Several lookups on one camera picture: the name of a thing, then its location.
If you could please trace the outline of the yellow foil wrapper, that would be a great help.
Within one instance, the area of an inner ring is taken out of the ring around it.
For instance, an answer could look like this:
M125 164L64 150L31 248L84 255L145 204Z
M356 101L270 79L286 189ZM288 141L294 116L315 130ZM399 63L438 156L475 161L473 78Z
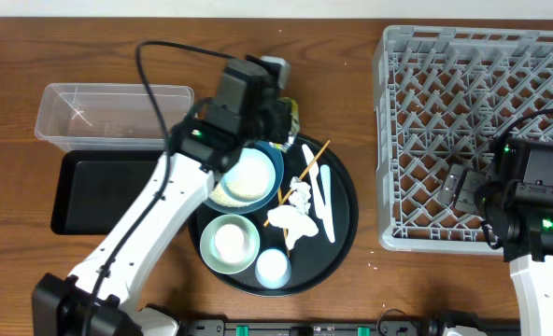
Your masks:
M291 127L288 132L287 141L284 144L278 145L277 148L286 153L294 144L295 139L300 131L300 120L299 120L299 106L297 102L289 97L281 97L280 102L284 103L285 106L289 109L291 117Z

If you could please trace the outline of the white plate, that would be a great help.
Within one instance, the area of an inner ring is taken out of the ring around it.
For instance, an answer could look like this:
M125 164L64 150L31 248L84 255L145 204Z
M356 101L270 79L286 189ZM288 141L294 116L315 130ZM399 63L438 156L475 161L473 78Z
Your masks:
M274 186L276 170L268 156L255 148L244 148L237 164L220 181L227 195L252 203L265 197Z

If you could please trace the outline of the blue plate with rice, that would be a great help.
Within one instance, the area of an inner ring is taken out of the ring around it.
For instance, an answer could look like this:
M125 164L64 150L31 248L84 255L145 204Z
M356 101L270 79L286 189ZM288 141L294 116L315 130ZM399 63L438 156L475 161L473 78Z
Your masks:
M277 190L284 175L283 155L266 142L258 142L252 148L259 149L261 152L266 154L270 161L274 164L276 179L274 186L268 194L257 202L239 202L227 195L219 182L211 192L210 197L205 201L205 205L218 212L242 215L259 210L263 206L267 205L277 195Z

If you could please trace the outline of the white napkin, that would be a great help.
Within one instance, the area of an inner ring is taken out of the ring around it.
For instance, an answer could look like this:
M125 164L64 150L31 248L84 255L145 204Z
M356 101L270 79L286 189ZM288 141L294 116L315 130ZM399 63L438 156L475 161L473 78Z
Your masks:
M298 177L291 179L290 187L288 204L269 210L267 217L271 225L288 231L285 245L288 250L293 250L300 238L316 236L319 228L309 216L311 187Z

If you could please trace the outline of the white cup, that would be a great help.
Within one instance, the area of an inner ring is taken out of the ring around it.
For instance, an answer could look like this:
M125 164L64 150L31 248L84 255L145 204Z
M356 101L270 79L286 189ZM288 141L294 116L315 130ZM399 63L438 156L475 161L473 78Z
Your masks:
M248 253L248 235L235 224L220 226L214 236L214 246L218 257L225 263L238 263Z

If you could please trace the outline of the light blue cup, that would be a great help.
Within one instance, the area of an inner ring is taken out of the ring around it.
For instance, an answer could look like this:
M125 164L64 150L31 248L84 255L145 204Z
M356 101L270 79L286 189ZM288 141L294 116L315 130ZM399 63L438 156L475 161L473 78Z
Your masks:
M268 289L281 288L291 279L290 260L279 249L266 249L256 260L255 275L263 287Z

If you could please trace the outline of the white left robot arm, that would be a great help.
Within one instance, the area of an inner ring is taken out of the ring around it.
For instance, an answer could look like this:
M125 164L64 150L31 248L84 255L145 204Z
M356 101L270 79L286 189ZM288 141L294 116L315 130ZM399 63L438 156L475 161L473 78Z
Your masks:
M36 335L176 335L176 318L138 309L160 256L244 147L266 141L285 149L299 131L291 98L230 108L196 103L165 139L149 182L104 241L65 278L47 273L32 294Z

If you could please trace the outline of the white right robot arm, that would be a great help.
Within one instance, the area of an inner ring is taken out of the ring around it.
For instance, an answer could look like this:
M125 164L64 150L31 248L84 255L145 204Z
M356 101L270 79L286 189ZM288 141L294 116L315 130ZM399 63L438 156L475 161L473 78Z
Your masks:
M441 201L480 217L518 297L520 332L553 335L553 164L494 163L486 173L452 165Z

